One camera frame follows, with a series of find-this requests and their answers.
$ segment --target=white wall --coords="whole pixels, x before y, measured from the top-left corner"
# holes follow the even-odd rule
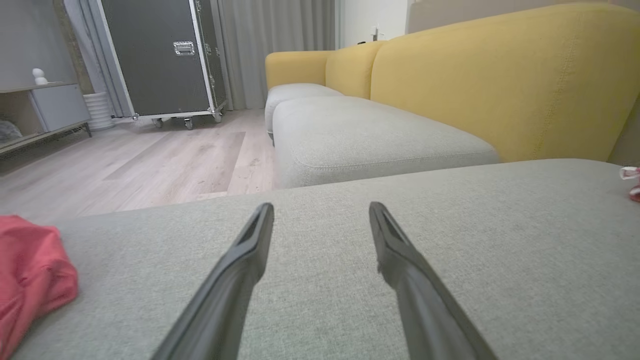
[[[343,0],[344,45],[372,41],[371,28],[380,27],[379,40],[404,35],[408,0]]]
[[[31,70],[49,81],[75,82],[51,0],[1,0],[0,89],[35,85]]]

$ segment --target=white vase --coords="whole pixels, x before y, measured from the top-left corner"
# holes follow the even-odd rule
[[[116,126],[111,118],[111,108],[109,107],[109,98],[106,92],[83,95],[83,97],[91,115],[91,120],[89,120],[89,129],[91,131],[109,129]]]

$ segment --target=curtain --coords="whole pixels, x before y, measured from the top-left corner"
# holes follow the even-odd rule
[[[334,0],[211,0],[220,20],[230,108],[263,108],[265,57],[335,48]]]

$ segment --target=sofa seat cushion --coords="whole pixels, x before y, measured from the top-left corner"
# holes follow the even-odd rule
[[[283,102],[273,119],[281,188],[499,162],[480,138],[358,97]]]
[[[284,84],[271,88],[264,106],[264,122],[267,132],[273,132],[273,112],[278,104],[291,99],[312,96],[342,96],[342,94],[337,90],[318,84]]]
[[[408,359],[396,293],[376,271],[373,200],[499,359],[637,359],[640,204],[618,170],[523,161],[60,222],[78,298],[34,323],[12,359],[149,359],[267,201],[269,258],[238,359]]]

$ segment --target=pink item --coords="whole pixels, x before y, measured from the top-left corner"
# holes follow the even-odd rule
[[[637,168],[637,167],[623,167],[623,168],[620,169],[620,177],[623,180],[636,179],[636,178],[640,177],[640,168]],[[633,201],[640,202],[640,184],[639,185],[635,185],[633,188],[631,188],[631,191],[629,192],[629,197]]]
[[[0,217],[0,360],[9,358],[35,318],[76,297],[77,279],[57,228]]]

